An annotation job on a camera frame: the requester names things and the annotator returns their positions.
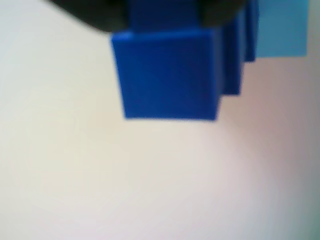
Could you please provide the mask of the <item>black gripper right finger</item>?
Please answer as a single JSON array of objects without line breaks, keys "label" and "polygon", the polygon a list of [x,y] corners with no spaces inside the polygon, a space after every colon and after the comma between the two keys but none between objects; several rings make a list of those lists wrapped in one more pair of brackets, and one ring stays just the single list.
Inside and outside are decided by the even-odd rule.
[{"label": "black gripper right finger", "polygon": [[200,0],[199,15],[205,27],[228,23],[245,7],[246,0]]}]

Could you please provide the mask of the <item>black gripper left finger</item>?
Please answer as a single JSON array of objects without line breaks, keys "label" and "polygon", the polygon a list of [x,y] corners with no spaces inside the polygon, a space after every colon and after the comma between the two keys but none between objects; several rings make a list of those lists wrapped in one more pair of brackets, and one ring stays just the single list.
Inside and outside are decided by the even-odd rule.
[{"label": "black gripper left finger", "polygon": [[50,3],[101,32],[114,33],[129,28],[127,0],[51,0]]}]

